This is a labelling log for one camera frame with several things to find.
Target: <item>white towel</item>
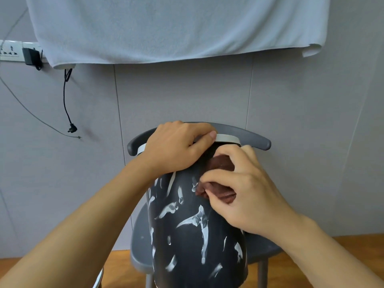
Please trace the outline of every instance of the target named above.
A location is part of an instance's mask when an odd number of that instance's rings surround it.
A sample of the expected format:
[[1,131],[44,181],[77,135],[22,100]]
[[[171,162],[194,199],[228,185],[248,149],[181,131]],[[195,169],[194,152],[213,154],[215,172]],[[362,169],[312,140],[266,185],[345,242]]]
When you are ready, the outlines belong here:
[[324,45],[330,0],[27,0],[51,66]]

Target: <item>wooden floor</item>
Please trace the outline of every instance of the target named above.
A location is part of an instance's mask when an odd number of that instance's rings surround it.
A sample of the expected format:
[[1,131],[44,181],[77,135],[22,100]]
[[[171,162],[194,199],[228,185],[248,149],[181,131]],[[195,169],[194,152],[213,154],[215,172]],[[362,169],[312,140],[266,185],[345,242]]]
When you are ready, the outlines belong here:
[[[384,234],[338,237],[336,240],[384,279]],[[0,260],[0,278],[18,259]],[[245,288],[257,287],[257,264],[249,267]],[[295,263],[281,253],[270,259],[268,288],[311,287]],[[103,288],[145,287],[145,275],[137,272],[129,261],[129,251],[112,252],[105,263]]]

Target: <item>wall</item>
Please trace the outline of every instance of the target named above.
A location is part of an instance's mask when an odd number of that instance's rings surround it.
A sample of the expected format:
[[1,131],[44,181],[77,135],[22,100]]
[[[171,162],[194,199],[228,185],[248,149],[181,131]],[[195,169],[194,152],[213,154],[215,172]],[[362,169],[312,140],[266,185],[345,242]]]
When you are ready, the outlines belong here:
[[[5,2],[1,35],[26,6]],[[81,140],[36,121],[1,85],[0,257],[29,251],[131,159],[129,140],[176,119],[268,137],[272,148],[258,156],[293,207],[332,235],[384,232],[383,5],[331,0],[326,46],[305,59],[285,49],[78,65],[66,96]],[[9,39],[36,40],[28,16]],[[66,131],[62,71],[2,62],[0,73],[32,112]],[[116,249],[129,248],[132,222]]]

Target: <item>black cylindrical container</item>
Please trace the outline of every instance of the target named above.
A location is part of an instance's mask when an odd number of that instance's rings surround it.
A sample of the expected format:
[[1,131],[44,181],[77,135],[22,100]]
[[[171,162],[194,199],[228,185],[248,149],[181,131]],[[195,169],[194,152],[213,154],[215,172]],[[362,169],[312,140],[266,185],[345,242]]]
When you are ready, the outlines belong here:
[[[191,167],[156,179],[147,191],[154,277],[158,288],[238,288],[248,275],[243,232],[195,195],[202,169],[223,144],[240,141],[218,134]],[[145,145],[138,149],[144,151]]]

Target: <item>hand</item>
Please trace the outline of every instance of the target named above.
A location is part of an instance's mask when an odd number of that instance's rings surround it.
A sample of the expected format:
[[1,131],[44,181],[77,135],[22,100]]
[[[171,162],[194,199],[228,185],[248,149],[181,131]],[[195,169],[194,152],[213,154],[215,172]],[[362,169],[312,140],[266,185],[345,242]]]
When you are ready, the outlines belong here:
[[157,176],[161,176],[190,167],[215,139],[216,130],[209,123],[167,122],[157,127],[140,156],[149,159]]
[[284,231],[300,220],[300,215],[280,194],[251,146],[222,145],[214,156],[222,154],[229,155],[235,170],[210,170],[200,181],[229,186],[236,192],[236,198],[228,205],[206,190],[212,208],[230,225],[278,243],[279,238],[284,237]]

